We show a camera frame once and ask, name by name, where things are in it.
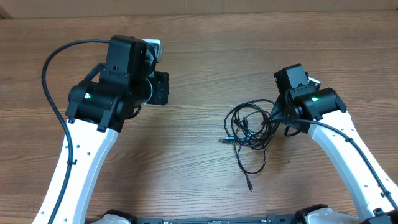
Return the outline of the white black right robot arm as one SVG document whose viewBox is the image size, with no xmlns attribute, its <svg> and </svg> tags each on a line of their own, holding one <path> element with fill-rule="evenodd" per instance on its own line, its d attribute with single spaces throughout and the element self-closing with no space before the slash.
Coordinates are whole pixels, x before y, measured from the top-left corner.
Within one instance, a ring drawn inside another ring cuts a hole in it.
<svg viewBox="0 0 398 224">
<path fill-rule="evenodd" d="M 358 134 L 346 105 L 332 88 L 308 76 L 300 64 L 275 72 L 279 96 L 272 119 L 308 133 L 345 184 L 357 215 L 318 204 L 296 211 L 292 223 L 397 223 L 397 185 Z"/>
</svg>

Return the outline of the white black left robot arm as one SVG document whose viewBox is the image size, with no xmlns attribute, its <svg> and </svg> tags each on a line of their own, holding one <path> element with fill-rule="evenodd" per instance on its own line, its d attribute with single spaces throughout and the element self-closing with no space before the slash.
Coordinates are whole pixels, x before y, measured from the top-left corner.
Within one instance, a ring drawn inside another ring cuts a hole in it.
<svg viewBox="0 0 398 224">
<path fill-rule="evenodd" d="M 101 167 L 124 122 L 143 105 L 166 105 L 169 75 L 155 67 L 163 45 L 158 39 L 114 35 L 106 60 L 68 94 L 58 113 L 65 133 L 60 157 L 35 223 L 84 223 Z"/>
</svg>

